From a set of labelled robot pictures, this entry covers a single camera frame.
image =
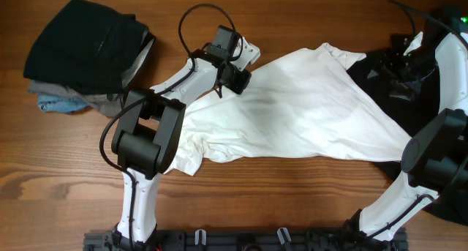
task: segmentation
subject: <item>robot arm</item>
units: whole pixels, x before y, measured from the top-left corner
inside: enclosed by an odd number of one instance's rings
[[[345,225],[351,226],[344,226],[345,230],[368,241],[390,241],[422,208],[467,189],[467,138],[467,115],[461,109],[444,109],[407,144],[397,180],[377,201],[348,220]]]
[[[461,36],[468,41],[468,34]],[[439,112],[444,108],[462,109],[468,113],[468,49],[449,33],[435,51],[440,73]]]
[[[214,43],[221,40],[219,37],[225,35],[222,34],[223,32],[232,31],[227,30],[229,29],[220,26]],[[201,50],[195,51],[194,54],[197,58],[195,58],[194,74],[181,84],[177,85],[172,91],[163,94],[163,97],[170,100],[177,99],[188,106],[199,96],[212,90],[217,82],[223,79],[220,78],[220,74],[217,72],[222,63],[220,63],[220,61],[216,62],[216,59],[213,59],[215,56],[219,56],[220,58],[223,57],[222,54],[218,53],[218,51],[219,46],[213,46],[213,44],[210,45],[207,52],[202,52]],[[260,57],[260,49],[255,45],[249,44],[246,39],[242,37],[238,40],[233,55],[239,56],[239,58],[231,62],[234,71],[224,70],[224,75],[230,73],[232,73],[232,75],[226,76],[228,79],[223,82],[223,85],[226,85],[226,87],[233,90],[236,94],[241,94],[250,78],[250,74],[248,72],[244,72],[244,69],[247,65],[255,63],[255,61]],[[184,68],[178,71],[169,80],[159,85],[152,86],[151,89],[154,90],[155,93],[164,91],[167,87],[172,86],[175,82],[182,79],[191,68],[192,62],[190,59],[187,59],[187,63]]]
[[[143,98],[148,101],[130,109],[120,118],[112,142],[112,150],[118,155],[118,165],[136,180],[131,215],[132,180],[124,173],[122,217],[112,232],[113,246],[120,250],[131,249],[130,217],[133,218],[134,250],[154,250],[157,190],[161,173],[168,169],[176,154],[185,107],[215,86],[219,87],[219,93],[225,86],[241,94],[251,76],[245,67],[260,57],[260,50],[235,31],[220,26],[207,51],[196,50],[192,55],[195,60],[192,74],[189,74],[192,60],[188,59],[184,68],[166,82],[151,87],[151,90],[131,91],[127,97],[125,106]],[[139,118],[150,117],[159,121],[157,131],[138,124]]]

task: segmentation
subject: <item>wooden table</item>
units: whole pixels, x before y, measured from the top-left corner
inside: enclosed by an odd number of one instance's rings
[[[123,182],[101,159],[98,140],[109,119],[93,110],[43,113],[26,93],[23,65],[33,42],[69,0],[0,0],[0,250],[81,250],[83,234],[111,229],[121,215]],[[237,29],[260,47],[255,67],[323,42],[355,52],[389,45],[410,32],[386,0],[91,0],[134,13],[158,37],[140,80],[152,86],[184,64],[177,36],[190,6],[225,8]],[[400,0],[428,11],[466,0]],[[418,30],[423,20],[415,17]],[[184,23],[190,48],[214,37],[227,21],[198,10]],[[390,182],[371,163],[324,157],[205,161],[195,177],[164,176],[156,204],[158,227],[261,230],[279,226],[340,226],[375,201]],[[407,223],[411,250],[468,250],[468,228],[421,212]]]

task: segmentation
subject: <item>cable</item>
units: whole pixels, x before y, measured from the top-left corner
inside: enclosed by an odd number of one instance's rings
[[[229,15],[221,8],[221,7],[218,7],[214,4],[208,4],[208,3],[202,3],[202,4],[197,4],[191,8],[189,8],[183,15],[182,15],[182,18],[181,20],[179,21],[178,23],[178,37],[179,39],[181,40],[181,43],[182,43],[182,46],[184,47],[185,51],[187,52],[187,54],[189,55],[189,58],[190,60],[192,61],[192,67],[190,67],[190,71],[184,76],[182,77],[181,79],[179,79],[177,82],[175,82],[172,86],[169,86],[167,88],[167,91],[172,91],[172,89],[174,89],[174,87],[178,86],[180,83],[184,82],[194,71],[195,71],[195,59],[193,58],[193,55],[192,55],[192,52],[190,51],[190,49],[187,47],[187,44],[185,43],[184,41],[184,38],[182,37],[182,23],[184,22],[184,19],[185,17],[192,11],[192,10],[195,10],[199,7],[212,7],[214,9],[217,9],[218,11],[220,11],[230,22],[233,30],[235,31],[235,26],[234,26],[234,23],[233,23],[233,20],[231,20],[231,18],[229,17]]]
[[[460,42],[463,44],[463,46],[468,50],[468,42],[458,33],[456,32],[454,29],[452,29],[451,27],[449,27],[447,24],[443,23],[442,21],[440,20],[437,20],[436,18],[430,16],[429,14],[425,13],[425,12],[422,12],[420,10],[417,10],[415,8],[412,8],[410,6],[407,6],[405,4],[402,4],[400,2],[397,2],[397,1],[394,1],[394,0],[388,0],[390,3],[392,4],[395,4],[397,5],[398,7],[400,8],[403,8],[405,10],[409,10],[411,12],[414,12],[414,13],[417,13],[421,16],[423,16],[424,18],[426,18],[427,20],[429,21],[432,21],[433,23],[435,24],[438,24],[439,26],[441,26],[442,28],[446,29],[447,31],[453,33],[453,35],[455,35],[459,40]]]
[[[219,98],[222,98],[222,83],[219,82],[219,78],[221,77],[222,71],[227,67],[229,62],[224,60],[218,67],[218,71],[216,72],[216,82],[214,83],[213,90],[218,94]]]
[[[367,240],[367,239],[372,239],[374,238],[375,236],[378,236],[380,235],[381,233],[385,232],[386,230],[390,230],[394,225],[396,225],[396,223],[400,222],[401,219],[403,219],[404,217],[406,217],[422,200],[424,200],[424,198],[429,198],[432,202],[435,201],[434,197],[432,197],[432,195],[430,194],[423,194],[423,195],[419,195],[416,200],[411,203],[411,205],[406,209],[404,210],[403,213],[401,213],[394,221],[390,222],[390,223],[387,223],[387,225],[381,229],[379,229],[378,231],[376,231],[375,233],[369,235],[369,236],[366,236],[364,237],[363,241],[364,240]],[[357,247],[359,244],[362,244],[362,242],[359,242],[359,243],[356,243],[354,245],[352,245],[350,248],[347,248],[345,249],[344,251],[349,251],[349,250],[352,250],[354,249],[355,247]]]
[[[242,55],[242,50],[244,49],[244,38],[242,37],[241,35],[241,51],[239,52],[239,55],[237,55],[236,57],[232,57],[229,61],[237,61],[239,60],[239,58],[241,57]]]
[[[412,29],[412,37],[416,37],[416,25],[415,25],[415,20],[412,19],[411,15],[408,13],[408,11],[402,7],[399,7],[401,11],[408,17],[410,23],[411,23],[411,29]]]
[[[202,47],[202,50],[205,50],[205,48],[207,48],[210,44],[211,44],[211,42],[205,43],[205,45]]]

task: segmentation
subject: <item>black cable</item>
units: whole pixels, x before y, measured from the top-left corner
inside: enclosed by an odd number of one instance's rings
[[[207,48],[210,44],[211,44],[211,42],[205,43],[205,45],[202,47],[202,50],[205,50],[205,48]]]
[[[190,49],[187,47],[187,44],[185,43],[184,41],[184,38],[182,37],[182,23],[184,22],[184,19],[185,17],[192,11],[192,10],[195,10],[199,7],[212,7],[214,9],[217,9],[218,11],[220,11],[226,18],[227,20],[230,22],[233,30],[235,31],[235,26],[234,26],[234,23],[233,23],[233,20],[231,20],[231,18],[229,17],[229,15],[221,8],[221,7],[218,7],[214,4],[208,4],[208,3],[202,3],[202,4],[197,4],[191,8],[189,8],[183,15],[182,15],[182,18],[181,20],[179,21],[178,23],[178,37],[179,39],[181,40],[181,43],[182,43],[182,46],[184,47],[185,51],[187,52],[187,54],[189,55],[189,58],[190,60],[192,61],[192,67],[190,68],[190,71],[184,76],[182,77],[180,80],[178,80],[177,82],[175,82],[172,86],[169,86],[167,88],[168,91],[172,91],[172,89],[174,89],[174,87],[178,86],[180,83],[184,82],[194,71],[195,71],[195,59],[193,58],[192,56],[192,52],[190,51]]]
[[[242,55],[242,50],[244,49],[244,38],[242,37],[241,35],[241,51],[239,52],[239,55],[237,55],[236,57],[232,57],[229,61],[237,61],[239,60],[239,58],[241,57]]]
[[[402,4],[400,2],[397,2],[397,1],[394,1],[394,0],[388,0],[390,3],[392,4],[395,4],[397,5],[398,7],[400,8],[403,8],[403,9],[406,9],[406,10],[409,10],[409,11],[412,11],[414,13],[417,13],[421,16],[423,16],[424,18],[426,18],[427,20],[429,21],[432,21],[433,23],[435,24],[438,24],[439,26],[441,26],[442,28],[446,29],[447,31],[453,33],[453,35],[455,35],[459,40],[460,42],[463,44],[463,46],[468,50],[468,42],[458,33],[456,32],[454,29],[452,29],[451,27],[449,27],[447,24],[443,23],[442,21],[440,20],[437,20],[436,18],[430,16],[429,14],[425,13],[425,12],[422,12],[420,10],[417,10],[415,8],[412,8],[410,6],[407,6],[405,4]]]
[[[227,67],[229,62],[224,60],[218,67],[218,71],[216,72],[216,82],[214,83],[213,90],[218,94],[219,98],[222,98],[222,83],[219,82],[221,78],[222,71]]]
[[[422,200],[424,200],[424,198],[429,198],[432,202],[435,201],[435,199],[434,199],[434,197],[432,197],[432,195],[429,195],[429,194],[419,195],[416,198],[416,200],[413,203],[411,203],[411,205],[406,210],[404,210],[404,212],[401,213],[394,221],[387,223],[387,225],[385,227],[379,229],[375,233],[364,237],[363,241],[367,240],[367,239],[372,239],[375,236],[378,236],[381,233],[385,232],[386,230],[390,230],[394,225],[396,225],[396,223],[400,222],[401,219],[406,217]],[[352,249],[354,249],[355,247],[357,247],[360,244],[362,244],[362,242],[358,242],[358,243],[352,245],[350,248],[345,249],[344,251],[352,250]]]
[[[412,29],[412,37],[416,37],[416,25],[415,25],[415,20],[411,17],[411,15],[408,13],[406,9],[403,7],[399,7],[399,9],[408,17],[410,23],[411,23],[411,29]]]

